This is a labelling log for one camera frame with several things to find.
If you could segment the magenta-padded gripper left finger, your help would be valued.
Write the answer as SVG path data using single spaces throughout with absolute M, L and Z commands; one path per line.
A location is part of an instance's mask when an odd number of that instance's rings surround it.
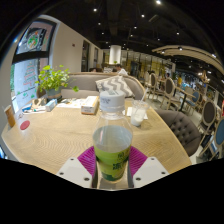
M 94 147 L 89 147 L 78 157 L 69 158 L 56 175 L 84 188 L 96 188 L 97 164 Z

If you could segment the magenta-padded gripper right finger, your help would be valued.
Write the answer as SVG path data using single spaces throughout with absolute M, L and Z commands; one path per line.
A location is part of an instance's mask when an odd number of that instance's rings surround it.
M 147 157 L 131 147 L 129 154 L 129 187 L 140 188 L 167 176 L 169 172 L 156 157 Z

